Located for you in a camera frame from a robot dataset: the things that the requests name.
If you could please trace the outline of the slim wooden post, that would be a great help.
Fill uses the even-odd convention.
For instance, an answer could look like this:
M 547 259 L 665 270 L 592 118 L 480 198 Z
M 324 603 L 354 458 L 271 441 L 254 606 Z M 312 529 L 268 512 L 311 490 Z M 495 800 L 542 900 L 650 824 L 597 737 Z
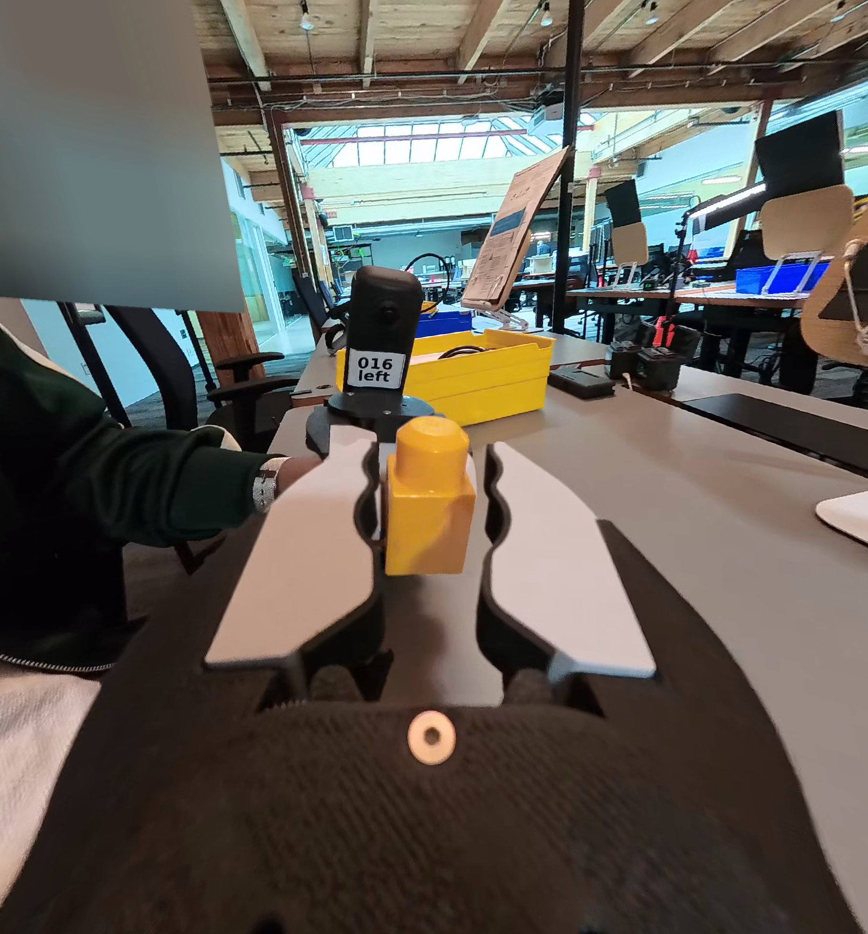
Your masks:
M 291 234 L 297 269 L 302 276 L 309 277 L 313 281 L 315 280 L 314 265 L 311 262 L 311 251 L 300 211 L 300 187 L 291 167 L 285 140 L 283 112 L 276 108 L 265 108 L 263 120 L 275 160 L 285 219 Z

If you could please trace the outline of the black lamp with light bar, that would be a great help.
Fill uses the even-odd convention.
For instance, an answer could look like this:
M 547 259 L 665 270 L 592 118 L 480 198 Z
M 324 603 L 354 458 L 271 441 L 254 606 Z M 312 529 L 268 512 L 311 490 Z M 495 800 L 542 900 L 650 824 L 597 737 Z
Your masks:
M 766 182 L 762 181 L 739 192 L 712 198 L 704 204 L 689 208 L 683 214 L 675 229 L 678 242 L 676 254 L 671 266 L 668 299 L 664 306 L 664 323 L 661 337 L 662 345 L 666 345 L 668 342 L 670 328 L 673 326 L 676 310 L 679 307 L 675 294 L 680 273 L 684 268 L 688 239 L 687 234 L 691 222 L 693 222 L 693 226 L 697 231 L 708 230 L 720 226 L 722 223 L 744 217 L 748 213 L 760 209 L 766 199 Z

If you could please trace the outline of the person's left forearm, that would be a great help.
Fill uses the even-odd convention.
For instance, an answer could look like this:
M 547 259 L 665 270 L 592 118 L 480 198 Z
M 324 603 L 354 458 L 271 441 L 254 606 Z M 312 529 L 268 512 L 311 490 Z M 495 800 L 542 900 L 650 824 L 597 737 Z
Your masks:
M 101 531 L 165 546 L 235 530 L 254 515 L 253 477 L 269 458 L 223 446 L 218 429 L 122 429 L 94 461 L 90 509 Z

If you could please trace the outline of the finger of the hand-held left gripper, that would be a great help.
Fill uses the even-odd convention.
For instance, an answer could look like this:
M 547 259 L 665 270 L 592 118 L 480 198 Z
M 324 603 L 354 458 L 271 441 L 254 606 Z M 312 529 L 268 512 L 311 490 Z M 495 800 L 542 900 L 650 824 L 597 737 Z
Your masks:
M 379 442 L 374 432 L 350 424 L 330 427 L 327 474 L 379 474 Z

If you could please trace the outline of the yellow plastic bin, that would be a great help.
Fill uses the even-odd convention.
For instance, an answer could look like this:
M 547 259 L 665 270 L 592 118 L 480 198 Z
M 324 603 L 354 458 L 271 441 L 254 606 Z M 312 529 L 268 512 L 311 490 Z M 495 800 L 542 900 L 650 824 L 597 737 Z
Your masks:
M 417 339 L 405 391 L 461 427 L 543 407 L 555 341 L 537 333 L 488 330 Z M 337 389 L 343 357 L 337 357 Z

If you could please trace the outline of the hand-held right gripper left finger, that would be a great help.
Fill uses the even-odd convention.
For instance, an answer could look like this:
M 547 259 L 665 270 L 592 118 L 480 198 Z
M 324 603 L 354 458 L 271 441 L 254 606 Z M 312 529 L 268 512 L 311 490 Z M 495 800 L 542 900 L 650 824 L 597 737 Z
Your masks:
M 331 440 L 281 493 L 205 656 L 212 672 L 271 670 L 305 687 L 325 666 L 371 667 L 385 623 L 376 440 Z

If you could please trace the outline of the black office chair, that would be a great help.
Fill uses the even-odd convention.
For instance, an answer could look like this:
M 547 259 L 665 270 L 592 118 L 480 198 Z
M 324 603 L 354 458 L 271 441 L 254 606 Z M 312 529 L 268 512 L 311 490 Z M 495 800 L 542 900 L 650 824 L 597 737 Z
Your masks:
M 129 428 L 131 423 L 124 406 L 88 334 L 85 313 L 72 303 L 60 302 L 57 306 L 110 414 Z M 166 426 L 183 431 L 202 427 L 192 366 L 155 311 L 97 306 L 97 317 L 102 312 L 109 313 L 156 380 Z M 243 450 L 267 450 L 285 414 L 292 409 L 292 391 L 297 381 L 286 377 L 253 377 L 252 372 L 259 365 L 280 359 L 281 353 L 255 352 L 215 361 L 213 367 L 229 373 L 232 382 L 208 386 L 207 400 L 213 404 L 214 412 L 205 424 L 227 432 Z

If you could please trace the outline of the black desk mat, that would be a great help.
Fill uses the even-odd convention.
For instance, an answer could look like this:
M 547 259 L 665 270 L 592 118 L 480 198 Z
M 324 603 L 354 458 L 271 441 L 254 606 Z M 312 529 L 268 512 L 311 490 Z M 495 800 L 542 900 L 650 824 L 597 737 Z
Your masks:
M 690 400 L 681 407 L 868 478 L 868 429 L 740 393 Z

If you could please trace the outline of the silver wristwatch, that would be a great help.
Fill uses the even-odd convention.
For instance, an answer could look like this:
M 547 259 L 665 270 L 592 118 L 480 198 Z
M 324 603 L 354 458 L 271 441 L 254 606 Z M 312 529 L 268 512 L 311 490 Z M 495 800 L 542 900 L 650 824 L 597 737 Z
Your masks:
M 280 473 L 288 457 L 275 457 L 263 462 L 253 477 L 252 503 L 260 514 L 267 513 L 280 495 Z

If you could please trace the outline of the grey desk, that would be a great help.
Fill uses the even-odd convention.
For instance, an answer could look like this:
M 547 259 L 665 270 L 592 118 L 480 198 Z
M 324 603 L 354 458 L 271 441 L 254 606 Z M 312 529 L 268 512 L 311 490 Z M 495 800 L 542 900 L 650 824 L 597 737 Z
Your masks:
M 642 393 L 468 429 L 611 521 L 720 638 L 774 721 L 868 932 L 868 547 L 815 516 L 863 478 Z

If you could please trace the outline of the black flat box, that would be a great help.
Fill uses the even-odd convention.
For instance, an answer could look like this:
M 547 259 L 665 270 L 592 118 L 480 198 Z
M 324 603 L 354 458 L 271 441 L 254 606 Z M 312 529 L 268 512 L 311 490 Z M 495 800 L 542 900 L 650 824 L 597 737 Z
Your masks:
M 613 397 L 615 381 L 586 371 L 581 366 L 569 365 L 549 372 L 548 386 L 581 401 Z

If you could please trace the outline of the printed cardboard panel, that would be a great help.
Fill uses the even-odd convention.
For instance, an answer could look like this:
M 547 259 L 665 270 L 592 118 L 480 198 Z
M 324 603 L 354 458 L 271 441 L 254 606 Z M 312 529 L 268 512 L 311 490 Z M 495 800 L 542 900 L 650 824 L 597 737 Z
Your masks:
M 484 240 L 460 300 L 463 308 L 504 307 L 530 245 L 533 217 L 570 155 L 570 146 L 516 173 Z

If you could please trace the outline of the white panel stand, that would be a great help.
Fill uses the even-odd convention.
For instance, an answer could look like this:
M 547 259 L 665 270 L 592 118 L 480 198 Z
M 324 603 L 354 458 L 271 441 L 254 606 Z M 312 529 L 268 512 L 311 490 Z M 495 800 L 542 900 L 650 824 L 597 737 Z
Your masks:
M 475 317 L 488 318 L 497 321 L 500 329 L 508 332 L 527 333 L 529 324 L 526 319 L 520 315 L 507 310 L 504 305 L 497 307 L 471 307 L 468 309 Z

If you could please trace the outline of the yellow toy block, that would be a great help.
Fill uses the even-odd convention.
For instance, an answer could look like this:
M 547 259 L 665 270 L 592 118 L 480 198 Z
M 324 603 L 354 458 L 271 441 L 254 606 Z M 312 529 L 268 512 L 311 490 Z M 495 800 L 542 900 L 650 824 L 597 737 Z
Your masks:
M 400 427 L 394 444 L 385 476 L 385 573 L 461 574 L 477 496 L 466 432 L 426 415 Z

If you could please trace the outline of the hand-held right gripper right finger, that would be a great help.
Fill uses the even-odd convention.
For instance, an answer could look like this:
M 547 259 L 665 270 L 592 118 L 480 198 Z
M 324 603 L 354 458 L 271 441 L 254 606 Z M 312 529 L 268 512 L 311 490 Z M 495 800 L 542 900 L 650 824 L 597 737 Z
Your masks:
M 654 678 L 657 665 L 591 507 L 508 443 L 487 446 L 476 639 L 504 685 L 524 670 Z

